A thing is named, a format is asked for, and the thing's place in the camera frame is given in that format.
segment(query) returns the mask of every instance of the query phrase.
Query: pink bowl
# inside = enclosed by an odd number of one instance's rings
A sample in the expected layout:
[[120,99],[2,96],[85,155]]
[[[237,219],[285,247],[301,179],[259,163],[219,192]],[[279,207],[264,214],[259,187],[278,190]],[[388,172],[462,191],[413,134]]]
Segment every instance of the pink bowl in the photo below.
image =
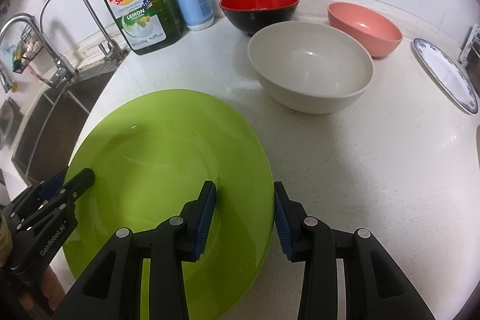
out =
[[362,44],[372,57],[392,53],[402,42],[401,31],[384,16],[353,3],[337,2],[328,7],[330,26]]

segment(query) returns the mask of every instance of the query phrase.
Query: faucet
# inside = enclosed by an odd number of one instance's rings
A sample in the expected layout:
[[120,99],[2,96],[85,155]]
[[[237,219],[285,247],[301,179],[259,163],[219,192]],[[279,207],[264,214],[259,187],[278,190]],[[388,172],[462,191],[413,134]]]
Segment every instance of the faucet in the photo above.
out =
[[[45,3],[43,4],[42,10],[40,12],[40,19],[39,19],[40,32],[43,32],[43,27],[42,27],[43,14],[45,12],[45,8],[50,3],[50,1],[51,0],[45,1]],[[109,47],[108,52],[106,51],[106,49],[102,44],[99,45],[100,50],[105,55],[105,59],[107,61],[114,62],[115,64],[120,64],[125,59],[125,54],[123,53],[123,50],[120,48],[117,42],[109,36],[109,34],[107,33],[107,30],[103,27],[102,23],[100,22],[100,19],[98,18],[97,14],[95,14],[95,11],[93,10],[93,7],[90,4],[90,2],[88,0],[83,0],[83,3],[85,3],[87,10],[90,12],[90,15],[92,16],[93,20],[95,21],[95,23],[97,24],[98,28],[100,29],[102,34],[105,36],[105,39],[107,41],[107,45]]]
[[[32,16],[31,14],[27,13],[20,13],[12,18],[10,18],[5,25],[3,25],[3,28],[0,31],[0,43],[3,39],[3,36],[5,35],[6,31],[13,25],[16,24],[17,22],[23,22],[26,23],[31,29],[32,32],[37,36],[37,38],[40,40],[42,43],[43,47],[45,50],[48,52],[48,54],[53,58],[55,65],[57,66],[57,71],[55,74],[52,76],[50,80],[39,76],[38,78],[49,85],[52,88],[57,88],[57,86],[61,83],[61,81],[65,78],[68,81],[72,81],[76,76],[77,76],[77,70],[74,68],[73,65],[69,63],[67,58],[60,54],[52,45],[50,42],[49,38],[45,36],[44,34],[41,33],[37,21],[35,20],[35,17]],[[3,90],[7,93],[11,86],[11,79],[10,77],[6,74],[5,70],[3,67],[0,67],[0,83],[2,84]]]

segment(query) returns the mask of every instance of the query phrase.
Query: white bowl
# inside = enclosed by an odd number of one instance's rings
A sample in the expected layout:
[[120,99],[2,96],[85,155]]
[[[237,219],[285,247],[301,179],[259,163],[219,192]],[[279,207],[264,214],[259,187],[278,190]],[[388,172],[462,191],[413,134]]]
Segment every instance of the white bowl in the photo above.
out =
[[255,33],[248,56],[263,89],[291,109],[338,112],[367,89],[374,64],[367,50],[326,25],[288,21]]

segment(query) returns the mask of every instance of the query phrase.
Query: plate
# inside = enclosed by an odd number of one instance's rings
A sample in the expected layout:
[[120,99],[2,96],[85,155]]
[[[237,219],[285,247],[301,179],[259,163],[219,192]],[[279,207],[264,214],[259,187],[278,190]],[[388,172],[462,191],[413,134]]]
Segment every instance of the plate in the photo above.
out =
[[[75,277],[118,228],[155,228],[212,180],[217,208],[205,253],[197,263],[183,263],[190,319],[216,319],[243,296],[268,249],[274,191],[265,152],[234,109],[197,91],[143,95],[92,130],[66,181],[84,167],[93,169],[95,184],[76,202],[78,227],[63,246]],[[145,261],[145,320],[148,274]]]
[[462,70],[440,48],[424,39],[414,39],[413,48],[433,77],[461,109],[477,114],[479,106],[473,87]]

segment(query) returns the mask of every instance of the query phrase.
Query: sink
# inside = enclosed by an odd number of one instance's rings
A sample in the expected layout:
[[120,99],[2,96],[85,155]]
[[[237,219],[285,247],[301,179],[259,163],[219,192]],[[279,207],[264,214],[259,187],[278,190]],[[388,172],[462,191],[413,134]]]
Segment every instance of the sink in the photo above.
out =
[[73,84],[43,92],[31,111],[12,157],[29,184],[47,181],[68,166],[83,125],[117,66],[81,72]]

